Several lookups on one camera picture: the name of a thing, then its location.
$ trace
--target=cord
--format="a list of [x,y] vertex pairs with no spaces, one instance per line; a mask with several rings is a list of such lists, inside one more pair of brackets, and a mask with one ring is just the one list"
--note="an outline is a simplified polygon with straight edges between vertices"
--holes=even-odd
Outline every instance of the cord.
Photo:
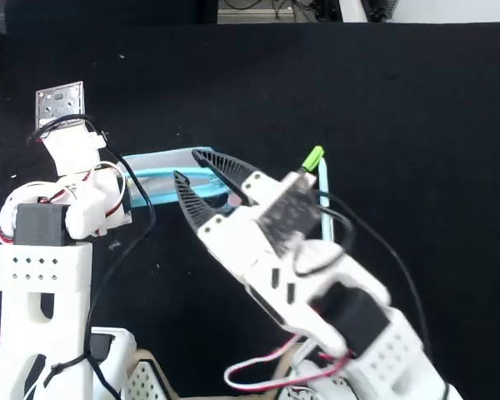
[[339,254],[333,256],[331,259],[327,260],[323,264],[314,267],[310,269],[309,271],[304,271],[300,272],[297,270],[297,260],[298,260],[298,254],[301,250],[302,244],[295,250],[294,257],[292,259],[292,271],[294,274],[299,277],[299,278],[307,278],[315,273],[321,273],[323,271],[326,271],[328,268],[333,267],[335,264],[337,264],[341,258],[343,258],[345,255],[350,253],[352,250],[353,244],[355,242],[355,237],[356,237],[356,230],[355,227],[352,225],[350,220],[346,218],[344,215],[342,215],[340,212],[333,211],[327,207],[322,207],[322,206],[315,206],[321,213],[327,214],[333,219],[337,219],[343,226],[344,226],[344,239],[342,240],[341,243],[341,251]]
[[396,260],[403,276],[406,278],[407,285],[409,286],[409,291],[411,292],[413,301],[415,303],[415,308],[417,309],[418,325],[420,327],[422,341],[424,342],[424,352],[426,353],[427,357],[431,359],[432,344],[430,342],[428,323],[426,321],[423,302],[417,290],[417,285],[413,281],[413,277],[411,276],[411,273],[409,272],[409,269],[406,266],[405,262],[400,258],[394,248],[382,237],[382,235],[376,232],[370,225],[368,225],[368,223],[366,223],[361,217],[359,217],[340,197],[328,192],[321,192],[319,190],[315,190],[313,192],[318,196],[330,198],[332,201],[340,205],[347,212],[347,214],[350,215],[350,217],[352,217],[359,225],[361,225],[373,238],[380,242]]
[[343,382],[346,383],[346,385],[348,386],[348,388],[350,389],[350,391],[352,392],[352,394],[354,395],[354,397],[356,398],[356,400],[360,400],[358,394],[356,393],[356,391],[353,390],[352,384],[345,377],[341,377],[341,379],[342,379]]
[[331,367],[326,367],[320,370],[318,373],[309,374],[303,377],[295,377],[295,378],[284,377],[258,383],[235,383],[231,380],[230,376],[236,371],[240,371],[244,368],[250,367],[251,365],[258,363],[269,363],[281,357],[289,348],[291,348],[298,341],[298,339],[300,339],[300,335],[294,335],[279,349],[277,349],[274,352],[271,352],[267,356],[251,358],[247,361],[238,362],[237,364],[232,365],[231,367],[227,368],[226,371],[224,372],[224,382],[226,382],[226,384],[231,388],[241,390],[244,392],[261,392],[277,388],[284,388],[286,386],[304,384],[306,382],[312,381],[313,379],[329,377],[334,373],[337,373],[341,369],[343,369],[344,366],[347,364],[348,360],[350,359],[350,353],[348,353],[345,357],[336,360],[336,362]]
[[87,175],[85,175],[85,177],[83,177],[82,180],[84,182],[86,182],[94,174],[95,169],[101,165],[107,165],[108,167],[114,169],[115,171],[117,171],[118,175],[122,179],[122,189],[120,191],[120,195],[118,196],[117,203],[113,207],[109,208],[108,211],[106,211],[106,218],[107,218],[110,215],[114,214],[120,208],[121,204],[123,203],[124,194],[126,193],[126,177],[124,176],[124,174],[120,170],[120,168],[116,164],[114,164],[113,162],[100,161],[100,162],[97,162],[94,165],[94,167],[91,168],[91,170],[87,173]]
[[83,339],[83,354],[79,357],[74,358],[73,360],[69,362],[64,362],[64,363],[59,363],[56,364],[52,367],[51,372],[48,374],[44,381],[44,386],[46,387],[52,378],[59,374],[61,371],[63,371],[66,368],[70,368],[73,365],[76,365],[83,361],[84,359],[87,359],[89,364],[92,367],[92,370],[94,373],[97,375],[98,380],[100,383],[112,394],[112,396],[115,399],[120,400],[120,396],[118,392],[108,383],[106,378],[103,376],[102,370],[98,366],[96,360],[93,358],[90,352],[90,342],[91,342],[91,324],[92,324],[92,319],[93,319],[93,311],[95,307],[98,304],[98,300],[100,299],[104,288],[108,285],[108,283],[111,281],[115,273],[117,272],[118,268],[123,264],[123,262],[126,260],[126,258],[129,256],[129,254],[132,252],[132,250],[140,243],[142,242],[146,236],[153,230],[153,227],[156,224],[156,212],[153,207],[152,201],[150,200],[150,197],[144,190],[143,185],[139,182],[137,176],[133,172],[132,168],[129,166],[128,162],[117,152],[114,152],[110,147],[108,143],[108,138],[106,134],[101,130],[96,127],[96,124],[94,121],[85,114],[70,114],[70,115],[65,115],[63,117],[59,117],[54,119],[53,121],[43,125],[42,127],[36,129],[33,131],[27,138],[28,141],[31,141],[33,139],[40,139],[43,137],[43,135],[48,135],[50,132],[54,129],[57,128],[61,123],[66,122],[66,121],[71,121],[71,120],[76,120],[80,119],[85,121],[86,125],[88,125],[89,128],[91,128],[94,132],[100,134],[104,142],[106,143],[106,151],[107,153],[118,160],[127,170],[127,173],[129,174],[130,178],[133,180],[133,183],[135,183],[135,186],[137,187],[137,190],[141,193],[142,198],[144,199],[145,203],[147,204],[148,207],[148,213],[149,213],[149,223],[144,229],[144,231],[137,236],[135,239],[133,239],[127,247],[120,253],[120,255],[113,261],[113,263],[107,268],[106,273],[103,275],[102,280],[100,285],[97,288],[97,291],[94,293],[92,296],[92,301],[91,301],[91,306],[89,308],[89,312],[87,314],[87,321],[86,321],[86,327],[85,327],[85,336]]
[[233,4],[231,4],[228,0],[224,0],[224,3],[230,7],[230,8],[233,8],[234,10],[239,10],[239,11],[244,11],[244,10],[249,10],[250,8],[252,7],[256,7],[260,2],[262,2],[263,0],[256,0],[255,2],[253,2],[252,4],[248,5],[248,6],[245,6],[245,7],[236,7],[234,6]]

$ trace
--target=light blue strip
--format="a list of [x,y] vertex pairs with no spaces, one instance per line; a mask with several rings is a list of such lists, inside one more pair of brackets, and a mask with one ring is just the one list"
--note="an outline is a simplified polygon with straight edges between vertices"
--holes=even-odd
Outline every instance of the light blue strip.
[[[321,158],[318,163],[318,189],[321,192],[329,193],[328,186],[328,165],[326,160]],[[330,199],[324,196],[320,197],[320,205],[322,207],[330,207]],[[322,229],[322,239],[334,241],[335,235],[333,234],[333,219],[327,214],[322,214],[321,216],[321,229]]]

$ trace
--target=black table surface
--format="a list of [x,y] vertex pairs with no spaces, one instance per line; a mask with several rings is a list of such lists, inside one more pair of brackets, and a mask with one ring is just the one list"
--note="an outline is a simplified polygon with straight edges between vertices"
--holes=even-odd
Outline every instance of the black table surface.
[[[24,140],[34,92],[77,80],[122,153],[212,146],[281,178],[322,144],[331,190],[411,268],[438,371],[464,398],[500,398],[500,25],[0,37],[0,207],[21,183],[55,178],[45,149]],[[180,395],[231,393],[223,369],[287,335],[207,254],[177,205],[157,215],[95,323],[133,332]],[[135,219],[95,242],[94,286],[121,248],[108,245],[125,243],[144,210]],[[361,232],[353,256],[417,326],[385,250]]]

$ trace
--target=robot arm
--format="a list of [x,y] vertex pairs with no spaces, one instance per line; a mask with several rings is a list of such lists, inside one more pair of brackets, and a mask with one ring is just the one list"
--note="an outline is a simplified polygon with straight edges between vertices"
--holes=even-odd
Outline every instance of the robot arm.
[[305,239],[319,221],[313,175],[299,170],[279,182],[224,154],[193,155],[242,205],[229,215],[216,212],[175,172],[182,210],[207,250],[263,309],[283,329],[309,339],[294,369],[315,373],[305,357],[319,347],[334,359],[353,355],[341,373],[362,400],[460,398],[429,362],[407,319],[390,306],[387,289],[338,244]]

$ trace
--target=green marker cap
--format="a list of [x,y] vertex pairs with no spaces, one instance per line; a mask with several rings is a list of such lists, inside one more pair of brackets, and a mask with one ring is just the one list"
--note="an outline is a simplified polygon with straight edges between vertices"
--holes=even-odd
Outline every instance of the green marker cap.
[[311,172],[318,165],[320,159],[324,156],[324,149],[322,146],[315,146],[313,150],[306,157],[302,163],[302,167],[307,171]]

